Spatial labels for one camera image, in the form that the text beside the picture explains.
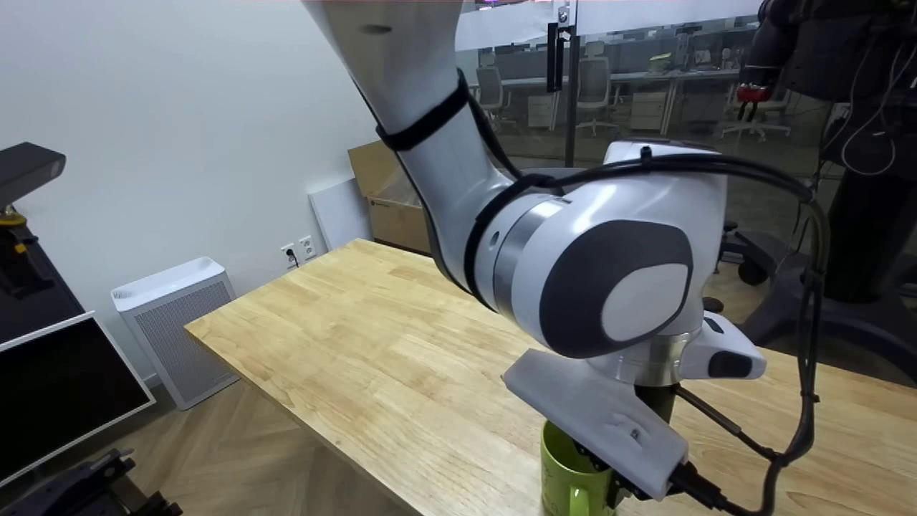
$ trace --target wooden tabletop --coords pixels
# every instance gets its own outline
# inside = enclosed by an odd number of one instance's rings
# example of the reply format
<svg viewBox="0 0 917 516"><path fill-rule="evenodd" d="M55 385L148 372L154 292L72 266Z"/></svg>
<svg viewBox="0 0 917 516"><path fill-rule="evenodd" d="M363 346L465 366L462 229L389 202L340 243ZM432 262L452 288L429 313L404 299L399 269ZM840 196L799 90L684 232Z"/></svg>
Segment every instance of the wooden tabletop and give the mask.
<svg viewBox="0 0 917 516"><path fill-rule="evenodd" d="M188 334L419 514L541 514L541 415L500 372L532 341L447 285L429 259L354 240L198 319ZM758 382L694 392L781 447L797 371L767 352ZM820 366L817 447L780 483L777 514L917 514L917 398ZM675 405L691 458L756 508L766 465ZM628 500L631 514L704 514L684 495Z"/></svg>

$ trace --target office chair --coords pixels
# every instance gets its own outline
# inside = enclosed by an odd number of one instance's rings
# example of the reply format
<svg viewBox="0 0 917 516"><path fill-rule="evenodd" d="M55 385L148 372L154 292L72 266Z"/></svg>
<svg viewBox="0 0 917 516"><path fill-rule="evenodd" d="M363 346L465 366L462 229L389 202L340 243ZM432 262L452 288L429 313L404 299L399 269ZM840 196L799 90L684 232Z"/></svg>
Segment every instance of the office chair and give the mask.
<svg viewBox="0 0 917 516"><path fill-rule="evenodd" d="M576 129L591 127L594 139L599 136L599 127L615 129L612 120L607 120L607 117L602 120L602 116L612 116L607 57L582 57L578 61L576 108L591 116L591 120L576 124Z"/></svg>
<svg viewBox="0 0 917 516"><path fill-rule="evenodd" d="M741 104L735 100L735 87L724 93L723 120L717 127L717 139L727 136L756 136L767 140L767 133L791 136L788 124L788 93L777 93L771 100L758 104L751 120L740 120Z"/></svg>
<svg viewBox="0 0 917 516"><path fill-rule="evenodd" d="M479 107L483 108L490 127L511 127L518 133L518 124L505 116L511 94L495 67L479 68Z"/></svg>

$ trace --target white wall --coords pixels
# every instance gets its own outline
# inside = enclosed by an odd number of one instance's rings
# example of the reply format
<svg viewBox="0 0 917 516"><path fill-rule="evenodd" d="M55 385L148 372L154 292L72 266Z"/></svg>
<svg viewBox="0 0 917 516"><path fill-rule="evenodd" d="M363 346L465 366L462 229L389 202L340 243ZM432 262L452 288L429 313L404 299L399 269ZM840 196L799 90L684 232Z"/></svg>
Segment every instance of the white wall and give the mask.
<svg viewBox="0 0 917 516"><path fill-rule="evenodd" d="M66 153L16 207L132 365L108 289L194 255L238 292L317 235L307 189L373 124L297 0L0 0L0 146Z"/></svg>

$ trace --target floor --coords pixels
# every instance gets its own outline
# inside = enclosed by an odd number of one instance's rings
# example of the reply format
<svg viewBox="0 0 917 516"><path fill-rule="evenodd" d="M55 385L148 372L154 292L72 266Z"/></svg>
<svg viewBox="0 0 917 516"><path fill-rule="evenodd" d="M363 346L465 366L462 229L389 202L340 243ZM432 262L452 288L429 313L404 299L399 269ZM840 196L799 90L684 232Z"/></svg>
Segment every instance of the floor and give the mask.
<svg viewBox="0 0 917 516"><path fill-rule="evenodd" d="M708 292L724 301L727 319L741 321L766 288L740 285L724 265ZM824 359L909 382L887 362L853 346L827 346ZM141 491L162 491L188 516L409 514L245 382L187 414L159 415L116 447L138 463L132 478Z"/></svg>

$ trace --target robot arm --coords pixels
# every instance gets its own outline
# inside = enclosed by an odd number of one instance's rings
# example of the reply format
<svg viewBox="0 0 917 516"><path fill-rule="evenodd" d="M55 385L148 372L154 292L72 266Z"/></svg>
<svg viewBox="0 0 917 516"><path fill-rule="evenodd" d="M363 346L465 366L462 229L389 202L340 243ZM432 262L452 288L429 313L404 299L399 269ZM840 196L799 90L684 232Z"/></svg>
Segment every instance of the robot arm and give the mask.
<svg viewBox="0 0 917 516"><path fill-rule="evenodd" d="M472 108L462 104L452 53L462 0L303 2L379 133L396 143L432 222L445 275L565 356L522 359L508 372L511 389L661 500L684 442L632 387L763 372L741 334L704 316L700 301L718 255L724 180L638 176L569 193L523 189L490 167ZM607 162L638 159L638 149L615 143Z"/></svg>

